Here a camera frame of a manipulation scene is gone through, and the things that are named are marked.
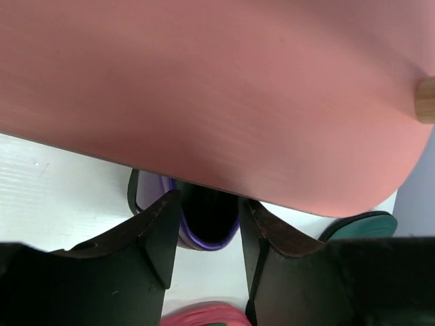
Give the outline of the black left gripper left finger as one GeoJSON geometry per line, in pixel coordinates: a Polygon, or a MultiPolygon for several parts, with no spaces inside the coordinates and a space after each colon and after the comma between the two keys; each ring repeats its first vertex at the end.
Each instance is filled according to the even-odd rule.
{"type": "Polygon", "coordinates": [[[170,191],[68,251],[2,243],[1,324],[159,324],[180,214],[180,193],[170,191]]]}

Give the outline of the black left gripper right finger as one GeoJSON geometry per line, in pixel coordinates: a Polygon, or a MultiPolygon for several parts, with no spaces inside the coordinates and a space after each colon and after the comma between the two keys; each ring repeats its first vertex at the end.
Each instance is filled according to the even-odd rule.
{"type": "Polygon", "coordinates": [[[253,325],[433,325],[434,239],[320,242],[242,198],[253,325]]]}

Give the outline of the green loafer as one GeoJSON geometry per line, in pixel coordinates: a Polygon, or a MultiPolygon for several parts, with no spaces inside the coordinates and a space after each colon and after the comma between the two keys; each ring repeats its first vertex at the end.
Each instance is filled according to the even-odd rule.
{"type": "Polygon", "coordinates": [[[318,240],[388,238],[394,235],[397,227],[398,220],[387,211],[369,211],[337,219],[320,234],[318,240]]]}

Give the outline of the purple loafer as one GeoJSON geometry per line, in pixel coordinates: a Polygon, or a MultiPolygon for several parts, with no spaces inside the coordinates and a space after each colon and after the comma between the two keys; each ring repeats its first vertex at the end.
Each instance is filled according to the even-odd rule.
{"type": "Polygon", "coordinates": [[[239,229],[236,195],[133,169],[127,188],[129,208],[140,213],[171,190],[181,192],[179,246],[218,251],[231,242],[239,229]]]}

